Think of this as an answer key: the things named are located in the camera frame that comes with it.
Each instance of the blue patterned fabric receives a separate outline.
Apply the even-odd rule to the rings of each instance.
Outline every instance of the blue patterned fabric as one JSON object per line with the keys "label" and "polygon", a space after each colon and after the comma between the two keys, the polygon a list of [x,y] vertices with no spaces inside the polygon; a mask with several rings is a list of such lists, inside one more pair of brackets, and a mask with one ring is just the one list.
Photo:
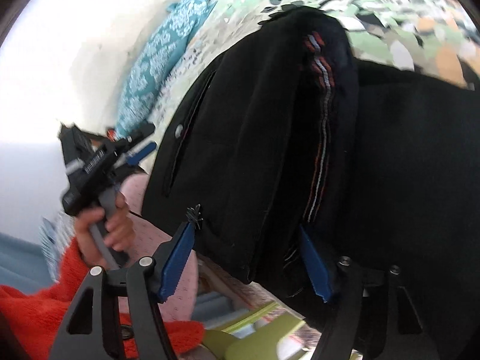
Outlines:
{"label": "blue patterned fabric", "polygon": [[162,84],[217,0],[180,0],[148,40],[131,69],[119,101],[117,136],[135,130],[155,105]]}
{"label": "blue patterned fabric", "polygon": [[40,242],[42,244],[42,252],[45,256],[46,266],[49,269],[49,274],[52,280],[58,279],[58,250],[55,247],[56,231],[52,223],[42,218],[42,224],[40,225]]}

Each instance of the blue blanket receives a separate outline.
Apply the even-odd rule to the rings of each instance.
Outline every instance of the blue blanket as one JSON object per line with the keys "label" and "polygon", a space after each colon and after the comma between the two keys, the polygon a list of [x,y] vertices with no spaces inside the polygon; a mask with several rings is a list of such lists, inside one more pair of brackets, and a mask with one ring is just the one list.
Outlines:
{"label": "blue blanket", "polygon": [[32,294],[52,284],[40,245],[0,234],[0,285]]}

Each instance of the jacket pocket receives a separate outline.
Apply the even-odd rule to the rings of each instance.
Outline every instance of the jacket pocket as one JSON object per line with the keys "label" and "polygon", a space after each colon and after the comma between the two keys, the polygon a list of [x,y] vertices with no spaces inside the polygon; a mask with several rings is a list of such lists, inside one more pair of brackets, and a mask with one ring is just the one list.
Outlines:
{"label": "jacket pocket", "polygon": [[217,71],[212,71],[205,80],[202,89],[198,91],[198,95],[196,96],[195,100],[191,103],[190,109],[186,114],[186,117],[183,121],[183,124],[179,125],[182,126],[181,131],[179,132],[179,137],[177,138],[177,144],[174,146],[172,150],[173,156],[171,157],[169,164],[165,171],[165,176],[163,179],[163,186],[162,186],[162,193],[164,196],[168,196],[172,189],[173,183],[175,181],[175,177],[178,172],[178,168],[180,166],[180,162],[182,161],[183,154],[185,152],[185,148],[188,144],[189,133],[194,126],[195,118],[198,115],[198,111],[200,106],[202,105],[202,101],[205,98],[205,94],[212,83],[213,77]]}

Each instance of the teal floral pillow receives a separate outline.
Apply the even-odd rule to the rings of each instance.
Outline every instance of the teal floral pillow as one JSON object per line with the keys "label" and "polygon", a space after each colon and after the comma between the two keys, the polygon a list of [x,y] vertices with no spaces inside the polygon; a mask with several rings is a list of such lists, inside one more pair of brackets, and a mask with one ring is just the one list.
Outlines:
{"label": "teal floral pillow", "polygon": [[169,17],[152,34],[125,82],[118,105],[117,137],[127,136],[150,115],[165,79],[216,3],[180,0],[170,6]]}

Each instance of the white wall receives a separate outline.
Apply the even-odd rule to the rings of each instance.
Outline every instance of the white wall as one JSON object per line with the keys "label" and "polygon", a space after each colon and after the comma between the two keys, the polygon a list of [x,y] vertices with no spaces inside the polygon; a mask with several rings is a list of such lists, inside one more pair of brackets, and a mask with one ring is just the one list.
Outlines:
{"label": "white wall", "polygon": [[67,186],[59,123],[104,133],[175,0],[31,0],[0,48],[0,232],[38,242]]}

